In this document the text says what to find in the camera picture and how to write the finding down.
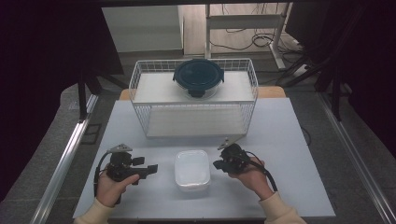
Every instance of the white wire basket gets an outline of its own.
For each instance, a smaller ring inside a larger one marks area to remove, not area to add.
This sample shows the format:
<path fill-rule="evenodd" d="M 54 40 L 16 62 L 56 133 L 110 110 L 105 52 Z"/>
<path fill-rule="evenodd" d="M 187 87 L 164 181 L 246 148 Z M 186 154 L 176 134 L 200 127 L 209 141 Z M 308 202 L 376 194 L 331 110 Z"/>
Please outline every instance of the white wire basket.
<path fill-rule="evenodd" d="M 129 93 L 147 137 L 230 136 L 248 133 L 258 95 L 250 59 L 210 59 L 224 70 L 214 96 L 186 96 L 173 81 L 175 69 L 187 60 L 138 61 Z"/>

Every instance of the person's right hand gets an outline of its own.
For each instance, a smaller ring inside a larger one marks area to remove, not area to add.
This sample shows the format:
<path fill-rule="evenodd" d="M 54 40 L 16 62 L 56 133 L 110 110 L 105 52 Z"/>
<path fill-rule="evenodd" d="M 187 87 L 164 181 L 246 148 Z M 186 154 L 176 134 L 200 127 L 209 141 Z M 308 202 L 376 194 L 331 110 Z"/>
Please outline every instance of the person's right hand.
<path fill-rule="evenodd" d="M 251 157 L 252 161 L 264 165 L 264 161 L 259 162 L 256 158 Z M 241 174 L 229 174 L 231 178 L 239 179 L 248 189 L 253 190 L 261 200 L 271 197 L 274 192 L 270 189 L 267 177 L 257 167 L 249 165 Z"/>
<path fill-rule="evenodd" d="M 99 176 L 96 199 L 104 206 L 114 207 L 117 199 L 125 192 L 126 187 L 139 179 L 139 175 L 131 175 L 121 182 L 112 180 L 104 170 Z"/>

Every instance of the white wall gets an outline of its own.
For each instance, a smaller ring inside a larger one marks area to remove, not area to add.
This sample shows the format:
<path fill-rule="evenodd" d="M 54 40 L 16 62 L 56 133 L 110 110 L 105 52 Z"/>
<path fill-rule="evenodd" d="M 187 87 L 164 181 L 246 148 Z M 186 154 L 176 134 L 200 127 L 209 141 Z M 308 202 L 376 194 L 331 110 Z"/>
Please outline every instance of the white wall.
<path fill-rule="evenodd" d="M 182 49 L 177 6 L 102 10 L 117 52 Z"/>

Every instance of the beige sleeve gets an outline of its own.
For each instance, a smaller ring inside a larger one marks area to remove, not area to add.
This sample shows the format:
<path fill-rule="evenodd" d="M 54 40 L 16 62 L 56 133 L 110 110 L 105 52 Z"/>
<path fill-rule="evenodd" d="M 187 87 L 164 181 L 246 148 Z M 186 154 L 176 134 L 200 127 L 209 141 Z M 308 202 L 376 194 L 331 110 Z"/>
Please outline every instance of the beige sleeve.
<path fill-rule="evenodd" d="M 260 201 L 260 206 L 264 210 L 267 219 L 265 224 L 303 224 L 306 223 L 297 214 L 297 211 L 285 204 L 276 192 L 270 198 Z"/>
<path fill-rule="evenodd" d="M 88 211 L 81 217 L 76 217 L 75 224 L 106 224 L 114 208 L 106 207 L 96 200 Z"/>

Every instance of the black curtain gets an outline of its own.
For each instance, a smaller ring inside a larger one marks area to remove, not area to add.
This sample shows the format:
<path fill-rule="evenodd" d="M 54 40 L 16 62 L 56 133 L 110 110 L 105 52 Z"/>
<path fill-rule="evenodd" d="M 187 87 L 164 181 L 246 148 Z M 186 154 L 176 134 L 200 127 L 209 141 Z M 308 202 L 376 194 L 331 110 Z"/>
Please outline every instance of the black curtain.
<path fill-rule="evenodd" d="M 62 91 L 93 70 L 122 74 L 102 9 L 53 2 L 0 3 L 1 200 L 53 121 Z"/>
<path fill-rule="evenodd" d="M 371 2 L 346 44 L 340 71 L 352 89 L 350 104 L 396 158 L 395 11 L 395 1 Z"/>

